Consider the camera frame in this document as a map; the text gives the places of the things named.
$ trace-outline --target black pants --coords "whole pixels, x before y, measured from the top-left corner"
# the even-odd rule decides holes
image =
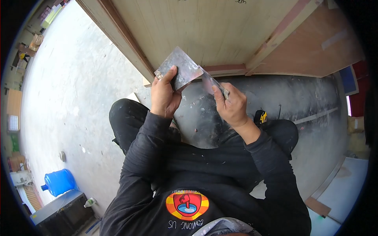
[[[131,143],[143,125],[148,108],[129,99],[116,101],[109,112],[115,141],[126,155]],[[297,126],[289,120],[271,120],[259,126],[270,135],[291,160],[291,152],[298,142]],[[219,147],[200,149],[182,143],[177,129],[169,128],[169,136],[162,156],[164,167],[170,173],[178,171],[202,172],[233,178],[247,191],[263,179],[244,141],[234,130],[226,130],[219,137]]]

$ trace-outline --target blue water jug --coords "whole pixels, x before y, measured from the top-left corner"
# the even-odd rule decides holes
[[[51,195],[57,197],[68,190],[75,189],[75,186],[76,182],[71,172],[62,169],[45,174],[45,185],[42,185],[41,189],[42,191],[49,190]]]

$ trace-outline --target man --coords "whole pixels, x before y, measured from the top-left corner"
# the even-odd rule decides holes
[[[311,221],[288,161],[298,141],[295,124],[273,120],[257,127],[246,114],[246,96],[222,83],[229,99],[215,86],[214,97],[231,127],[219,147],[182,143],[170,126],[181,102],[181,91],[172,92],[170,85],[176,73],[173,66],[155,78],[150,111],[128,99],[110,110],[115,141],[126,157],[100,234],[309,235]],[[249,195],[261,179],[264,200]]]

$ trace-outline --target knee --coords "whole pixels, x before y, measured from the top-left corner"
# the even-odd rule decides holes
[[[292,137],[298,139],[298,128],[291,120],[278,120],[281,129],[284,129]]]
[[[136,101],[122,98],[113,103],[112,107],[109,111],[109,118],[111,119],[113,116],[119,114],[119,113],[125,113],[125,111],[128,111],[130,107],[135,103]]]

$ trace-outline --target black long-sleeve shirt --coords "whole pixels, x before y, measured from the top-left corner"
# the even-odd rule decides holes
[[[221,217],[239,219],[262,235],[310,235],[311,221],[292,167],[264,131],[245,148],[264,178],[265,199],[250,196],[229,178],[185,171],[153,197],[151,181],[164,158],[170,122],[148,112],[126,154],[119,190],[100,224],[101,235],[192,235]]]

